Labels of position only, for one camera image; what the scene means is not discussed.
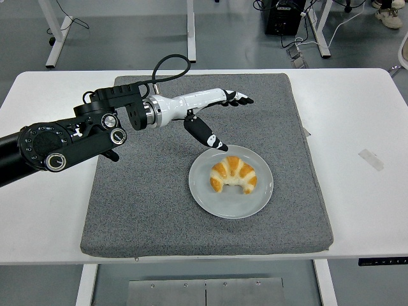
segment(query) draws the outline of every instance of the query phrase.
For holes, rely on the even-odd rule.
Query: black box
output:
[[[295,36],[306,0],[265,0],[265,34]]]

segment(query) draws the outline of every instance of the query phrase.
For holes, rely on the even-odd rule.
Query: white desk frame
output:
[[[324,59],[327,59],[330,56],[332,56],[327,46],[326,39],[324,38],[324,35],[323,35],[323,28],[324,28],[324,25],[326,24],[327,17],[330,12],[330,8],[332,8],[332,4],[333,4],[332,0],[326,1],[326,3],[324,4],[324,9],[323,9],[320,20],[317,19],[317,16],[316,16],[316,13],[313,7],[310,8],[309,14],[308,14],[310,24],[312,25],[314,37],[316,39],[316,42],[318,43],[317,47],[319,48],[321,57]]]
[[[194,24],[194,0],[187,0],[187,57],[191,62],[196,62],[196,28]],[[64,46],[65,39],[68,35],[68,31],[71,28],[72,16],[64,18],[61,28],[54,10],[49,0],[38,0],[38,3],[43,10],[44,16],[48,22],[48,26],[51,29],[52,34],[55,37],[55,43],[52,47],[50,56],[48,57],[45,67],[55,68],[57,64],[59,54]]]
[[[65,39],[68,35],[68,31],[71,27],[71,21],[73,20],[72,16],[66,16],[64,22],[62,23],[61,28],[57,17],[55,16],[54,10],[52,9],[51,3],[49,0],[38,0],[38,3],[43,10],[45,19],[48,22],[48,26],[51,29],[52,34],[55,37],[55,43],[52,47],[50,56],[48,57],[45,67],[55,68],[57,64],[59,54],[61,53],[62,47],[64,46]]]

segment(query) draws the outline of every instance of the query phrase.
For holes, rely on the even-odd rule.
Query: metal plate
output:
[[[129,282],[127,306],[205,306],[205,280]]]
[[[281,278],[207,280],[207,306],[285,306]]]

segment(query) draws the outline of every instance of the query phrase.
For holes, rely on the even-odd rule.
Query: croissant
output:
[[[240,185],[244,193],[249,194],[254,190],[256,181],[254,168],[237,156],[227,156],[211,169],[210,184],[217,193],[222,192],[226,184]]]

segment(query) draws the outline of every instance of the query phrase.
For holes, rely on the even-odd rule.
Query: black fingertip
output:
[[[221,148],[219,148],[219,150],[227,152],[228,151],[228,147],[225,144],[222,144]]]

